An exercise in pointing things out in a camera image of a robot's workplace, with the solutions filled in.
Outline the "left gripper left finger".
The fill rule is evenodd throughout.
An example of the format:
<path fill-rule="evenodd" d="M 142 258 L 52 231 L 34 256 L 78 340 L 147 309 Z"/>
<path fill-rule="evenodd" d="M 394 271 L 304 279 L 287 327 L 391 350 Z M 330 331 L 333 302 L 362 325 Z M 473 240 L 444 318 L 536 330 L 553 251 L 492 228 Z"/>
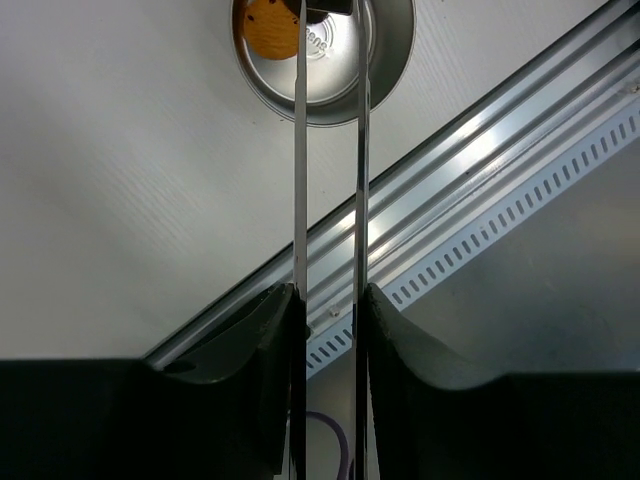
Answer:
<path fill-rule="evenodd" d="M 283 284 L 161 370 L 5 360 L 5 479 L 271 479 L 283 467 L 298 297 Z"/>

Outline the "orange round cookie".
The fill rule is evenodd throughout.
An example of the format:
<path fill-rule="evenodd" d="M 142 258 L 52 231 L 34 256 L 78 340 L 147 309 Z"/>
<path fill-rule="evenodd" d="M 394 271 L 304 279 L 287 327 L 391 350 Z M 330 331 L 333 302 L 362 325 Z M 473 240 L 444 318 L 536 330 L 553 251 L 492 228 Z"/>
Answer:
<path fill-rule="evenodd" d="M 261 58 L 281 61 L 298 53 L 300 19 L 286 1 L 250 1 L 243 13 L 243 35 Z"/>

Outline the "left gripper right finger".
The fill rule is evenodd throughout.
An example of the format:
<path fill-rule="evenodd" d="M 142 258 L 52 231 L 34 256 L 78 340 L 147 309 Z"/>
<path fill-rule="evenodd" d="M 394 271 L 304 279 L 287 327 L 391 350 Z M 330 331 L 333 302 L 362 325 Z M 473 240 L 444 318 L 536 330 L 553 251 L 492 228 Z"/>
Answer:
<path fill-rule="evenodd" d="M 375 285 L 365 322 L 384 479 L 635 479 L 635 372 L 500 373 L 404 317 Z"/>

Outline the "dark square chocolate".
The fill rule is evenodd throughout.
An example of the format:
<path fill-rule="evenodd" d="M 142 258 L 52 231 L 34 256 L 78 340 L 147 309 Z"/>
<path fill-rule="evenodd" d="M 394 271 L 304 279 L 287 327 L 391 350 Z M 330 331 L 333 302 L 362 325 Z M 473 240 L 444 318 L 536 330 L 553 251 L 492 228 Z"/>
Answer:
<path fill-rule="evenodd" d="M 353 13 L 352 0 L 307 0 L 306 20 L 310 24 L 324 21 L 329 14 L 349 16 Z"/>

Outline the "metal serving tongs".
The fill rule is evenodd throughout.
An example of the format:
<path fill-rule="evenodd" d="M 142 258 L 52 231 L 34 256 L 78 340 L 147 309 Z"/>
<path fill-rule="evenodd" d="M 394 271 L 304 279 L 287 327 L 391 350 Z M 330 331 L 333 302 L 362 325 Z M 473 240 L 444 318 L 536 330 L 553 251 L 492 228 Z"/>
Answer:
<path fill-rule="evenodd" d="M 357 175 L 355 190 L 354 281 L 352 308 L 352 457 L 347 470 L 355 479 L 368 477 L 368 357 L 366 335 L 366 287 L 368 283 L 368 215 L 369 215 L 369 136 L 370 79 L 369 42 L 365 3 L 354 1 L 351 12 L 357 21 Z M 299 8 L 299 37 L 294 90 L 294 236 L 293 285 L 298 297 L 297 309 L 302 320 L 294 328 L 293 363 L 290 376 L 289 477 L 306 477 L 306 328 L 308 292 L 307 240 L 307 56 L 306 20 L 308 7 Z"/>

